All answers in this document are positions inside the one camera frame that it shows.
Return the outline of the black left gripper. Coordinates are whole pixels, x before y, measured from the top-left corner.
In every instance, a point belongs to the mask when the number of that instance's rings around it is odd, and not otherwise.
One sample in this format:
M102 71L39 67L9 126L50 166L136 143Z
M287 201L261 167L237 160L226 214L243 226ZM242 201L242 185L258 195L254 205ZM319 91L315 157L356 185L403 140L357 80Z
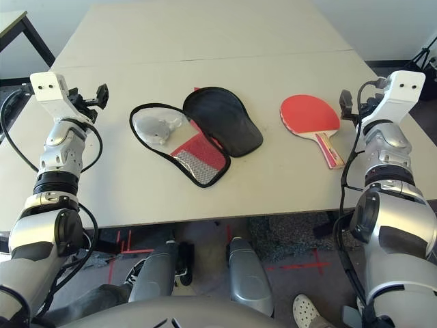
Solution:
M98 106L104 109L107 105L109 99L109 89L106 84L102 84L98 87L96 92L96 99L84 99L78 91L78 88L73 88L68 91L68 100L73 104L73 106L79 111L79 113L85 115L90 120L96 120L98 113L95 109L90 109L90 107Z

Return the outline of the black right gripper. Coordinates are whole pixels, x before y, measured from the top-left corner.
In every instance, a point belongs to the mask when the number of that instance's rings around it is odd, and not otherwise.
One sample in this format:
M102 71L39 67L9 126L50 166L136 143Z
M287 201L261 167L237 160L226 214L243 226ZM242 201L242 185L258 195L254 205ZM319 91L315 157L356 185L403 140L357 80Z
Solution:
M358 113L352 115L352 95L349 90L342 90L340 94L341 119L354 120L363 119L371 115L378 106L378 100L375 97L367 99L366 103L362 103L358 107Z

